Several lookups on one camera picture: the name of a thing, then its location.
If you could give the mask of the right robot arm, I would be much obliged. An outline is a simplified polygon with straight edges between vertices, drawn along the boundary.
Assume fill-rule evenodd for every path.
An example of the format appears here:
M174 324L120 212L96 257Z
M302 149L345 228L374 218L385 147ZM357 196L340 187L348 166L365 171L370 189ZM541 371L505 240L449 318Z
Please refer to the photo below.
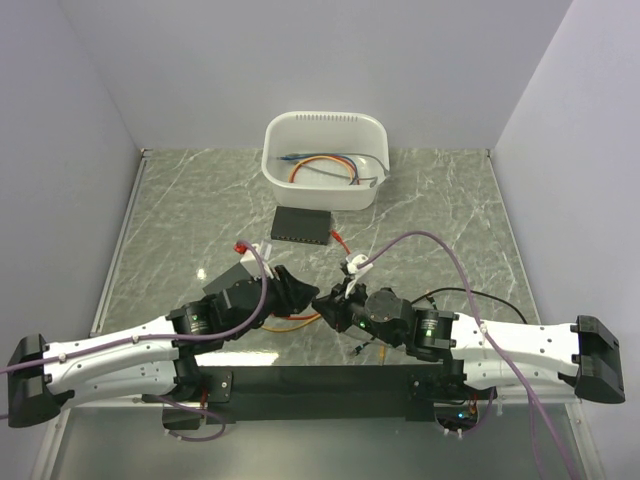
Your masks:
M384 288L337 284L312 302L335 331L357 328L401 347L440 370L427 386L452 399L470 391L522 385L551 388L600 404L626 400L620 342L596 317L535 325L476 320L459 312L419 307Z

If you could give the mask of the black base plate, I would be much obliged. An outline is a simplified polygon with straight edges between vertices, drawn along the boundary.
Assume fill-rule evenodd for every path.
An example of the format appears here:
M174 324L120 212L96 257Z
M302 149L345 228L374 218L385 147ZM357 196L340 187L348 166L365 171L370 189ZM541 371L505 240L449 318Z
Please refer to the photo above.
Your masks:
M496 397L463 384L460 368L440 365L202 367L191 395L208 393L208 410L229 423L262 420L400 417L430 422L435 406Z

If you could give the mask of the aluminium rail frame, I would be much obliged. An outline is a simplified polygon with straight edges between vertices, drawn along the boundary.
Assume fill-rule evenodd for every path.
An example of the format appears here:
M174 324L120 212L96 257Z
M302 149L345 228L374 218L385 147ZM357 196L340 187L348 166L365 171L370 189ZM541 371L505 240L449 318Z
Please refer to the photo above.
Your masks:
M143 156L116 264L94 335L141 325L189 301L237 259L236 240L270 234L276 202L258 149L153 149ZM434 290L446 309L468 310L457 265L480 292L483 316L499 321L538 313L485 149L394 149L391 174L372 205L333 216L339 236L326 246L276 242L271 259L327 291L347 251L380 253L367 288L390 287L419 299ZM53 468L56 479L564 479L562 453L591 476L579 451L584 421L576 408L496 402L465 439L396 413L377 394L320 396L309 385L329 377L397 381L397 351L340 335L324 322L282 321L205 357L235 376L286 376L301 393L255 395L239 387L218 405L215 424L184 440L162 432L158 406L137 400L75 408Z

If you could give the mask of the white plastic bin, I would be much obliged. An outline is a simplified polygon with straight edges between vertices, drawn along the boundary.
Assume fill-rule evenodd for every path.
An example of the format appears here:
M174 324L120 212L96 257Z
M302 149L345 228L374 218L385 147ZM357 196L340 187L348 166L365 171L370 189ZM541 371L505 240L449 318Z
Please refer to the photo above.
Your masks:
M281 206L363 210L390 177L387 132L361 113L283 113L266 128L261 168Z

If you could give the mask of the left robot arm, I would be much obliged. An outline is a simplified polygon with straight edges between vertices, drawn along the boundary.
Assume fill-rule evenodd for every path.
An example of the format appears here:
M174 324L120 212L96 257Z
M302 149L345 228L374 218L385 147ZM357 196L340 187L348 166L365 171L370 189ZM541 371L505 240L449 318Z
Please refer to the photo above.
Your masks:
M23 337L1 370L9 426L31 427L75 406L127 395L190 401L202 382L196 356L260 328L271 315L302 312L319 293L282 265L268 268L265 278L235 265L203 290L197 301L115 333L68 342Z

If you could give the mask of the black network switch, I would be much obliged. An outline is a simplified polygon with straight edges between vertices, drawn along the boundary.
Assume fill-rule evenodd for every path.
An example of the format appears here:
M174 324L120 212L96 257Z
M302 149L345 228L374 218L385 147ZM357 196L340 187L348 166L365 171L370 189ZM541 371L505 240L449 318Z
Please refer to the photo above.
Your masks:
M225 292L232 288L236 283L251 279L252 276L246 268L240 263L236 263L203 288L203 300L215 299L218 296L225 297Z
M327 245L331 225L332 215L329 211L278 206L270 237L272 240Z

